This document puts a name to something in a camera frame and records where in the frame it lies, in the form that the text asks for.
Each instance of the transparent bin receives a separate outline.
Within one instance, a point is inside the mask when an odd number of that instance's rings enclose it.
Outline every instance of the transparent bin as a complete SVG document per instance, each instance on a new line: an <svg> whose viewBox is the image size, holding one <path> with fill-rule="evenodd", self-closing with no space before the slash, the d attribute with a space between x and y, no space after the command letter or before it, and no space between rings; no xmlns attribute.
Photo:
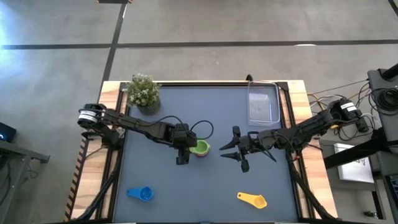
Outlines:
<svg viewBox="0 0 398 224"><path fill-rule="evenodd" d="M280 121L279 87L271 82L249 82L249 125L272 126Z"/></svg>

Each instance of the yellow measuring spoon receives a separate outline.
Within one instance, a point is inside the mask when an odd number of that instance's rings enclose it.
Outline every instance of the yellow measuring spoon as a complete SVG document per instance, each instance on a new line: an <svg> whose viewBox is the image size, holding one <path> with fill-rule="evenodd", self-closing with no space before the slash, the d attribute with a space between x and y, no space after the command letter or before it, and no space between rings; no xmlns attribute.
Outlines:
<svg viewBox="0 0 398 224"><path fill-rule="evenodd" d="M262 209L267 206L267 202L262 195L251 195L238 192L238 199L247 202L258 209Z"/></svg>

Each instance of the wooden table frame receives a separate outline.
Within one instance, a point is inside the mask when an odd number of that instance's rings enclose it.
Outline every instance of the wooden table frame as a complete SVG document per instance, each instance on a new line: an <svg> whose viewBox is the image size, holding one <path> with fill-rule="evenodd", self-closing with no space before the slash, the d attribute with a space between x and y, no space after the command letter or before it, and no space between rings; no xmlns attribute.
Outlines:
<svg viewBox="0 0 398 224"><path fill-rule="evenodd" d="M247 85L247 81L158 81L164 85ZM280 89L280 107L282 127L291 127L312 116L310 111L307 92L302 80L269 81L277 82ZM107 108L112 108L121 113L128 114L126 106L126 94L121 91L124 82L104 82L99 97L99 102ZM319 142L313 140L311 144L319 146ZM101 140L81 140L75 173L65 210L64 221L79 217L99 192L101 184L106 180L116 162L121 156L118 151L103 149L90 156L87 154L100 148ZM337 217L335 203L331 194L328 176L323 163L322 152L313 147L307 147L300 155L300 162L296 162L296 169L309 185L310 190L316 196L322 206L334 217ZM297 216L302 218L320 218L308 203L301 188L292 181ZM114 201L116 200L117 186L111 186L107 191L103 205L91 217L105 218L111 221L114 213Z"/></svg>

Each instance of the potted plant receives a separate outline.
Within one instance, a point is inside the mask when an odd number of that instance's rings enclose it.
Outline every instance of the potted plant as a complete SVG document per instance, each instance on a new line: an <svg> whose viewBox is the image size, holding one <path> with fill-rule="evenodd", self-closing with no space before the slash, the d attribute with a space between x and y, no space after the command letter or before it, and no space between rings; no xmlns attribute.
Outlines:
<svg viewBox="0 0 398 224"><path fill-rule="evenodd" d="M160 110L159 87L150 75L133 75L125 89L127 105L137 106L143 115L155 115Z"/></svg>

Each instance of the plant pot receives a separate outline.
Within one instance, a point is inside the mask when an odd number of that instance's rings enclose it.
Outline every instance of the plant pot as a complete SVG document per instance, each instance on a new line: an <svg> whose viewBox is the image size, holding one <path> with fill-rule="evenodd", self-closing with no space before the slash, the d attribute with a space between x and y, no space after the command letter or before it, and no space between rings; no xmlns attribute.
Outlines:
<svg viewBox="0 0 398 224"><path fill-rule="evenodd" d="M138 110L146 116L152 116L157 114L160 110L160 99L158 98L157 101L149 106L137 106Z"/></svg>

